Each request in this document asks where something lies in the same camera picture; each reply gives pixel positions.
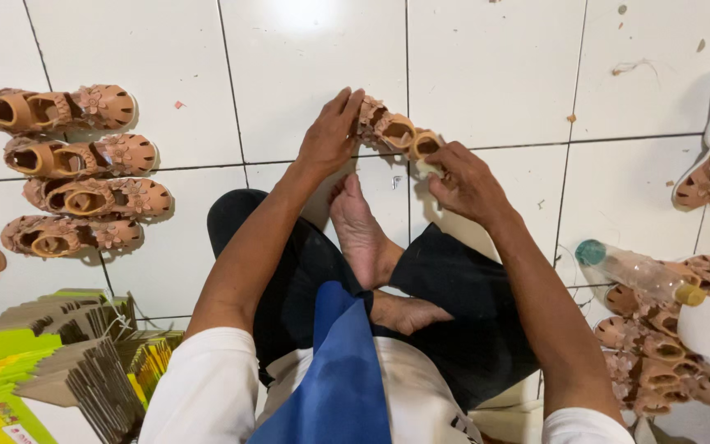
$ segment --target shirt sleeve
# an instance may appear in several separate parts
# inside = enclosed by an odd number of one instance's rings
[[[230,444],[254,430],[256,347],[239,328],[204,330],[183,342],[150,400],[140,444]]]
[[[544,444],[634,444],[618,421],[591,409],[571,407],[552,412],[544,421]]]

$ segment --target white shirt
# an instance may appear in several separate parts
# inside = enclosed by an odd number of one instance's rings
[[[473,422],[454,401],[435,364],[399,340],[374,338],[396,444],[481,443]],[[150,401],[140,444],[245,442],[286,401],[311,365],[311,349],[296,350],[267,367],[275,378],[264,410],[254,417],[256,348],[250,334],[218,327],[197,333],[172,354]],[[634,444],[614,419],[589,409],[560,409],[544,421],[548,444]]]

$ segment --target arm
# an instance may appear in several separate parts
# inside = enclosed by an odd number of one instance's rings
[[[458,142],[426,159],[446,172],[429,191],[489,233],[508,272],[528,342],[544,372],[544,414],[597,410],[623,424],[596,337],[487,164]]]
[[[253,333],[256,306],[279,264],[301,209],[325,177],[350,159],[362,89],[341,90],[306,132],[297,159],[234,234],[204,283],[185,338],[207,328]]]

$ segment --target person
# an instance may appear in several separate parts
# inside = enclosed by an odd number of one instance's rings
[[[217,259],[139,442],[483,442],[468,410],[538,368],[545,442],[634,442],[577,305],[462,144],[426,159],[445,173],[429,191],[488,232],[502,265],[434,224],[403,250],[356,174],[330,192],[341,251],[300,217],[350,160],[363,98],[345,88],[323,107],[270,194],[234,190],[210,209]]]

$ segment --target bottle cap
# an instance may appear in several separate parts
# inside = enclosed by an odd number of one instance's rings
[[[590,238],[580,243],[574,252],[577,262],[582,266],[595,266],[602,262],[606,256],[606,247],[595,238]]]
[[[705,301],[705,291],[691,284],[684,284],[675,290],[675,300],[684,305],[696,307]]]

